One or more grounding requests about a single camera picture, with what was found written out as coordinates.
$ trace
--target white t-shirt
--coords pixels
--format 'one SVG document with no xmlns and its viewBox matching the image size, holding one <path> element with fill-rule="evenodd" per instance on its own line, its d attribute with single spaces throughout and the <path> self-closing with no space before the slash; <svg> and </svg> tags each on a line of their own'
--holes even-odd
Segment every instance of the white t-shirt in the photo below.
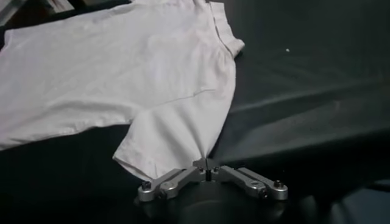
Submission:
<svg viewBox="0 0 390 224">
<path fill-rule="evenodd" d="M 143 179 L 186 168 L 218 138 L 243 46 L 224 5 L 203 0 L 140 0 L 8 30 L 0 150 L 131 123 L 120 165 Z"/>
</svg>

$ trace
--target black table surface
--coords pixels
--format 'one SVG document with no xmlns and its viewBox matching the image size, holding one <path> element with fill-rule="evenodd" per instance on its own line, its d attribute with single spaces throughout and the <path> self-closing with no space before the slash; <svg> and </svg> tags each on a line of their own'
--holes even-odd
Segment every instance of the black table surface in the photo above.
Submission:
<svg viewBox="0 0 390 224">
<path fill-rule="evenodd" d="M 246 47 L 236 58 L 235 96 L 210 157 L 282 179 L 292 196 L 343 192 L 387 177 L 390 2 L 223 2 Z M 12 220 L 48 212 L 69 220 L 81 213 L 100 222 L 142 219 L 131 216 L 140 180 L 112 160 L 128 127 L 0 152 L 3 211 Z"/>
</svg>

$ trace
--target bolt head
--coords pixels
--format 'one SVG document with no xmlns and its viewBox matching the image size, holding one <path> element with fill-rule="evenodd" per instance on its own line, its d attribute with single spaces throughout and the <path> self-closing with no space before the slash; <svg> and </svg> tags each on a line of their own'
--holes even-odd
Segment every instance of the bolt head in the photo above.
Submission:
<svg viewBox="0 0 390 224">
<path fill-rule="evenodd" d="M 150 181 L 144 181 L 142 182 L 142 190 L 149 190 L 152 187 L 152 183 Z"/>
<path fill-rule="evenodd" d="M 283 188 L 285 185 L 280 180 L 274 181 L 274 187 L 276 188 Z"/>
</svg>

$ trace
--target black fabric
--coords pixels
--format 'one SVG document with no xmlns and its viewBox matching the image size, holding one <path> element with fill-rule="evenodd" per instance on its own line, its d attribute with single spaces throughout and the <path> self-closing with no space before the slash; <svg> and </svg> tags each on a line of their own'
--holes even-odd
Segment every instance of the black fabric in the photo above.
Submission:
<svg viewBox="0 0 390 224">
<path fill-rule="evenodd" d="M 283 180 L 293 201 L 321 195 L 331 203 L 388 178 L 390 2 L 223 2 L 246 48 L 236 59 L 234 100 L 211 157 Z M 24 219 L 19 214 L 70 221 L 82 214 L 143 223 L 132 206 L 140 180 L 112 160 L 128 127 L 0 152 L 0 210 L 13 221 Z"/>
<path fill-rule="evenodd" d="M 224 2 L 247 47 L 214 159 L 266 163 L 389 133 L 389 1 Z"/>
</svg>

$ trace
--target t-shirt sleeve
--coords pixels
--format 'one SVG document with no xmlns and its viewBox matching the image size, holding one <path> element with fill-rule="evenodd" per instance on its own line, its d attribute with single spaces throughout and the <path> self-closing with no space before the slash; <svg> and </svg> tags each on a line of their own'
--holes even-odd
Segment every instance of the t-shirt sleeve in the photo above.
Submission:
<svg viewBox="0 0 390 224">
<path fill-rule="evenodd" d="M 184 169 L 213 148 L 230 108 L 234 86 L 141 112 L 114 154 L 126 170 L 144 180 Z"/>
</svg>

